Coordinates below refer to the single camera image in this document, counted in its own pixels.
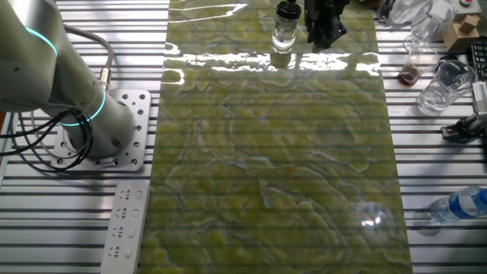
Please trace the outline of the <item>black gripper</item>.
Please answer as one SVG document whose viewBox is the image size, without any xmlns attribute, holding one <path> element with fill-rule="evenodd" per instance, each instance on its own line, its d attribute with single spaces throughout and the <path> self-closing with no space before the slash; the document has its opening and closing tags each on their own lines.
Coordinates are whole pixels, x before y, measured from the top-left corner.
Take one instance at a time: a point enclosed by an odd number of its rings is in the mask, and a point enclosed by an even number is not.
<svg viewBox="0 0 487 274">
<path fill-rule="evenodd" d="M 304 0 L 304 20 L 307 29 L 307 43 L 312 43 L 312 52 L 329 49 L 332 44 L 347 33 L 341 21 L 321 27 L 319 20 L 339 17 L 350 0 Z"/>
</svg>

